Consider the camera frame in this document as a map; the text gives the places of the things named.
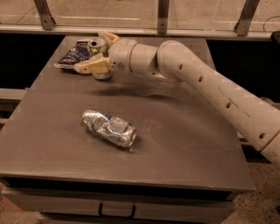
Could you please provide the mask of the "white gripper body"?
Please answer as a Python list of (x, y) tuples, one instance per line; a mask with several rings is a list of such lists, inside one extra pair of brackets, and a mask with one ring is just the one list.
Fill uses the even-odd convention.
[(109, 48), (108, 57), (115, 71), (125, 74), (131, 73), (130, 59), (136, 45), (135, 40), (123, 38)]

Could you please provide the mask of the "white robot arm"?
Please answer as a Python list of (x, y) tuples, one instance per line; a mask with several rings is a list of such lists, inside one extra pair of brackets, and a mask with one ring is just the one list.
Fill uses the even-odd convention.
[(101, 52), (74, 65), (80, 74), (111, 70), (159, 81), (183, 81), (200, 93), (253, 147), (280, 169), (280, 110), (245, 90), (203, 62), (184, 44), (168, 40), (159, 46), (140, 44), (101, 32)]

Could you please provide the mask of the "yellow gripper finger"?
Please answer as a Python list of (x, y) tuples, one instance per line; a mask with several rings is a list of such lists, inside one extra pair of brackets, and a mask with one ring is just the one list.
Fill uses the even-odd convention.
[(105, 57), (102, 52), (74, 65), (74, 70), (82, 75), (103, 74), (109, 72), (111, 69), (112, 66), (109, 58)]
[(106, 45), (110, 48), (115, 42), (119, 40), (119, 37), (115, 34), (111, 34), (106, 31), (102, 31), (98, 33), (98, 36), (100, 36), (105, 42)]

